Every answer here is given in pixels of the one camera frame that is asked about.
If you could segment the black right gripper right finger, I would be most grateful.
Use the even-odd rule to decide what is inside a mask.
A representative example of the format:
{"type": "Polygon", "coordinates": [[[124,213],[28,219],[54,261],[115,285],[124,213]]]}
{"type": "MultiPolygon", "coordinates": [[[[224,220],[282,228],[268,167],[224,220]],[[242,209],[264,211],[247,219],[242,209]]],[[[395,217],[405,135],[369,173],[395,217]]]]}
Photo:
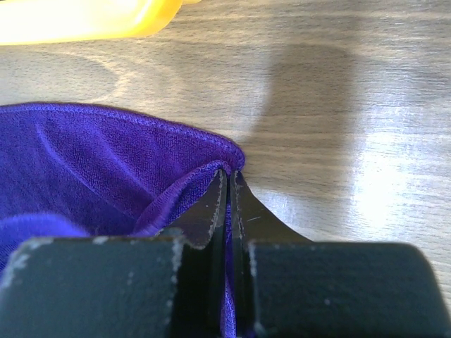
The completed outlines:
{"type": "Polygon", "coordinates": [[[450,315],[415,246],[313,242],[229,179],[239,337],[449,337],[450,315]]]}

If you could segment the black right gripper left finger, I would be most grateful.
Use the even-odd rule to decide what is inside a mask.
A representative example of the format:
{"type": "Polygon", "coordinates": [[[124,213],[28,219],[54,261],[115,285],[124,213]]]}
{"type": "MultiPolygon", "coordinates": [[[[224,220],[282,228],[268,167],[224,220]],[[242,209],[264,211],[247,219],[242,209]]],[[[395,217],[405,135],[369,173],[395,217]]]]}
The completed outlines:
{"type": "Polygon", "coordinates": [[[38,237],[1,279],[2,337],[219,337],[227,175],[155,237],[38,237]]]}

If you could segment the purple towel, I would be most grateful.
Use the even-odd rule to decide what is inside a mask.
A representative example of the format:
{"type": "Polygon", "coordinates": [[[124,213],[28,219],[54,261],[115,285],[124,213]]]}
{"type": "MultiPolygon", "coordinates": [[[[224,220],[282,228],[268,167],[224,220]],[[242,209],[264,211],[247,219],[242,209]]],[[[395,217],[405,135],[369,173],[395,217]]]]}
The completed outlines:
{"type": "MultiPolygon", "coordinates": [[[[245,164],[223,137],[120,109],[31,103],[1,108],[1,279],[38,237],[155,237],[245,164]]],[[[224,222],[221,334],[237,334],[224,222]]]]}

